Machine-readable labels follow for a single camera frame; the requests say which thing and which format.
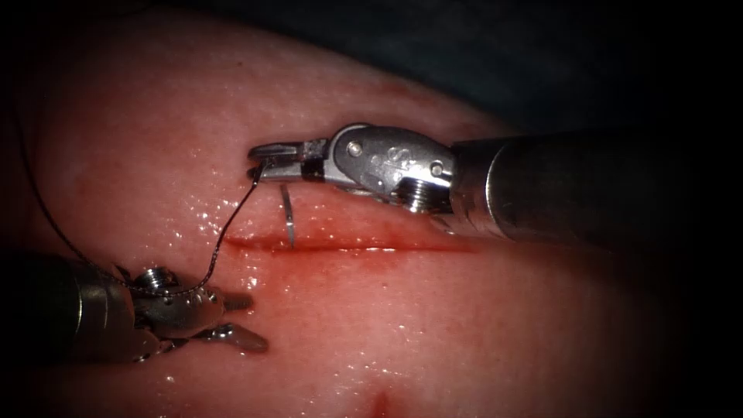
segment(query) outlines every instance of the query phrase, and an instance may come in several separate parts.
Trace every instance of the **moist tissue surface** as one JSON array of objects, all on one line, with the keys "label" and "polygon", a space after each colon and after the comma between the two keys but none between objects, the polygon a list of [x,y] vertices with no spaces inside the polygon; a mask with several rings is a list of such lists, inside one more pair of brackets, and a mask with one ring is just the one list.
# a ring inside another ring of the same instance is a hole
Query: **moist tissue surface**
[{"label": "moist tissue surface", "polygon": [[[350,122],[442,142],[504,135],[488,115],[294,40],[169,9],[93,25],[28,75],[19,108],[36,179],[102,265],[200,277],[247,190],[246,154]],[[36,209],[7,239],[69,252]],[[664,305],[606,255],[452,238],[427,219],[319,184],[262,184],[212,284],[263,355],[194,342],[135,365],[60,366],[20,382],[62,416],[595,416],[636,413],[668,348]]]}]

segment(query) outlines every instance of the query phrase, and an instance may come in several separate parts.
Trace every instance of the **dark background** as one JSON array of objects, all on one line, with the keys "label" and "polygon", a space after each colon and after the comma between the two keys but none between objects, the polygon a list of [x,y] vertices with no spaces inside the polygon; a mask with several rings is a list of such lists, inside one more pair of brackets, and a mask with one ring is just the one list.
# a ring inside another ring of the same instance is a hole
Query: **dark background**
[{"label": "dark background", "polygon": [[[689,38],[700,29],[694,19],[681,18],[684,5],[664,2],[28,0],[2,13],[5,80],[18,80],[13,76],[86,22],[122,19],[156,3],[336,50],[468,101],[528,133],[664,122],[677,127],[686,124],[679,104],[694,103],[687,97],[693,78],[681,74],[697,60]],[[696,274],[691,266],[690,283],[700,279],[691,277]],[[669,353],[678,356],[677,379],[655,412],[740,409],[734,405],[739,351],[729,344],[739,328],[730,325],[734,310],[706,290],[690,294],[688,341]]]}]

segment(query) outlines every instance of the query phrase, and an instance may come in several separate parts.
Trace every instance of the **black suture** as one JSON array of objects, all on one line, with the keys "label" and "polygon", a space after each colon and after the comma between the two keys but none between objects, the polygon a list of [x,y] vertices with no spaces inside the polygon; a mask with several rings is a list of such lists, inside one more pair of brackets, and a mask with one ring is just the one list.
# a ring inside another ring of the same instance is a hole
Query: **black suture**
[{"label": "black suture", "polygon": [[54,230],[54,232],[57,234],[57,236],[60,237],[60,239],[67,245],[67,247],[75,253],[75,255],[83,261],[85,264],[90,266],[92,269],[94,269],[98,274],[103,276],[106,279],[110,279],[125,288],[129,290],[134,290],[136,292],[143,293],[145,295],[150,296],[160,296],[160,297],[173,297],[173,296],[179,296],[179,295],[185,295],[188,293],[193,293],[202,287],[206,286],[206,284],[209,282],[209,279],[211,278],[212,273],[214,272],[214,267],[217,264],[217,256],[219,255],[219,249],[221,247],[222,241],[224,240],[224,236],[227,233],[227,228],[232,223],[232,220],[235,219],[235,216],[237,216],[238,212],[242,208],[243,204],[248,200],[250,195],[253,193],[253,190],[258,186],[258,183],[261,179],[261,175],[263,174],[263,170],[265,169],[265,164],[261,163],[256,170],[253,172],[253,179],[252,184],[250,188],[248,189],[248,192],[245,194],[245,196],[242,198],[238,206],[235,208],[235,210],[232,212],[232,215],[230,215],[227,222],[224,224],[224,227],[222,227],[222,230],[219,234],[219,237],[217,238],[217,244],[214,246],[214,251],[211,255],[211,261],[209,262],[209,268],[207,269],[207,273],[204,275],[204,278],[196,285],[192,286],[186,290],[181,290],[178,292],[169,293],[167,296],[164,296],[162,293],[157,291],[152,291],[145,287],[140,286],[133,286],[131,284],[128,284],[127,282],[120,280],[113,276],[111,273],[107,272],[105,269],[101,268],[98,264],[93,262],[93,260],[89,259],[83,252],[75,246],[75,244],[72,243],[72,241],[62,232],[62,229],[57,224],[56,221],[54,221],[54,218],[52,217],[51,212],[49,211],[49,208],[46,207],[46,204],[44,203],[44,199],[41,196],[41,192],[39,191],[39,187],[36,184],[36,180],[33,176],[33,171],[31,170],[31,162],[29,161],[28,153],[26,152],[26,140],[25,135],[23,132],[23,126],[21,123],[21,117],[18,113],[18,109],[16,106],[11,102],[10,104],[10,115],[12,119],[13,128],[15,129],[15,137],[18,139],[19,148],[21,152],[21,160],[23,162],[23,168],[26,171],[26,177],[29,180],[29,184],[31,186],[31,190],[33,192],[34,197],[36,198],[36,203],[39,205],[39,208],[44,214],[44,217],[49,222],[50,226]]}]

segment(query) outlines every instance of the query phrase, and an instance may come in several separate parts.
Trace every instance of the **silver metal instrument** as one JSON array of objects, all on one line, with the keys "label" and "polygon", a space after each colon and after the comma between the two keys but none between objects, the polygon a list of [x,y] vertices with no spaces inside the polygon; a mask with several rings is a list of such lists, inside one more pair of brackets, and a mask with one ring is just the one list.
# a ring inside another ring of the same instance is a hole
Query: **silver metal instrument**
[{"label": "silver metal instrument", "polygon": [[134,328],[150,332],[160,342],[155,353],[143,352],[135,360],[142,361],[152,354],[167,353],[192,340],[220,341],[250,352],[268,349],[268,341],[260,335],[237,324],[221,321],[229,311],[252,307],[250,295],[225,293],[216,287],[204,286],[192,293],[169,296],[169,293],[184,290],[187,286],[166,267],[148,269],[133,280],[125,269],[118,266],[116,269],[123,279],[161,295],[132,291]]},{"label": "silver metal instrument", "polygon": [[412,212],[450,210],[454,155],[407,129],[356,123],[330,139],[257,146],[248,158],[265,163],[261,181],[329,183]]}]

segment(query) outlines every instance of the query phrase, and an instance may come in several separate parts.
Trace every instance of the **screw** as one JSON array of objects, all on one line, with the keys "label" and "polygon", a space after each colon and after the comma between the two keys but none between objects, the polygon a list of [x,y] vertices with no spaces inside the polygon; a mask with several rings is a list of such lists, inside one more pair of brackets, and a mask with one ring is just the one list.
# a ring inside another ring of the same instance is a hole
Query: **screw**
[{"label": "screw", "polygon": [[358,142],[349,142],[348,146],[346,147],[346,150],[351,156],[360,156],[361,155],[361,144]]},{"label": "screw", "polygon": [[433,163],[431,164],[431,175],[434,177],[438,177],[443,173],[443,166],[441,163]]}]

